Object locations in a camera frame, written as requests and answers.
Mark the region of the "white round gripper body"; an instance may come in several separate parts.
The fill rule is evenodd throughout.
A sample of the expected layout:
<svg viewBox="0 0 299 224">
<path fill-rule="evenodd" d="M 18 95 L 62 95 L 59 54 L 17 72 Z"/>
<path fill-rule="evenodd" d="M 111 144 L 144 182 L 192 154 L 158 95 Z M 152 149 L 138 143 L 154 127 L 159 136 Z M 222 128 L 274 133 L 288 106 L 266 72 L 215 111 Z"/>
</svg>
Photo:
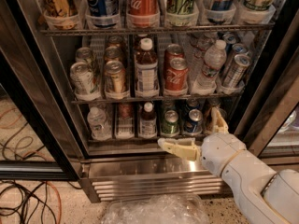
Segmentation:
<svg viewBox="0 0 299 224">
<path fill-rule="evenodd" d="M 207 136 L 201 146 L 201 162 L 210 173 L 220 176 L 226 164 L 246 145 L 229 133 L 213 133 Z"/>
</svg>

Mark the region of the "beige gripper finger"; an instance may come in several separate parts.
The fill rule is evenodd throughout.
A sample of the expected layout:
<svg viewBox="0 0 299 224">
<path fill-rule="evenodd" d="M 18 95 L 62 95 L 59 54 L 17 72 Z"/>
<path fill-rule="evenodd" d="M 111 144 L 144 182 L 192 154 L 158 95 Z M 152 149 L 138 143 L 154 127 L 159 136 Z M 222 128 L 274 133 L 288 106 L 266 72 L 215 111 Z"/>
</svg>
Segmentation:
<svg viewBox="0 0 299 224">
<path fill-rule="evenodd" d="M 159 138 L 158 146 L 187 161 L 198 161 L 201 156 L 201 148 L 195 144 L 194 138 Z"/>
<path fill-rule="evenodd" d="M 213 133 L 228 133 L 228 124 L 226 123 L 218 108 L 213 107 L 211 109 L 211 117 Z"/>
</svg>

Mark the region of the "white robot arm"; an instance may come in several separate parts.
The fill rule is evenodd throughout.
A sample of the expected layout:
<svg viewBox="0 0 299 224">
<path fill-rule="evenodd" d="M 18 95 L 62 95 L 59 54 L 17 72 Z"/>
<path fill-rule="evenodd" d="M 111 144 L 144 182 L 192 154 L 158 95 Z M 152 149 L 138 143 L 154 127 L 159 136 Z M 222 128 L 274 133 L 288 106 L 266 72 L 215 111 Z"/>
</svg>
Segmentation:
<svg viewBox="0 0 299 224">
<path fill-rule="evenodd" d="M 161 138 L 159 147 L 188 161 L 200 161 L 232 190 L 251 224 L 299 224 L 299 173 L 275 171 L 228 132 L 220 111 L 211 111 L 212 131 L 199 147 L 193 138 Z"/>
</svg>

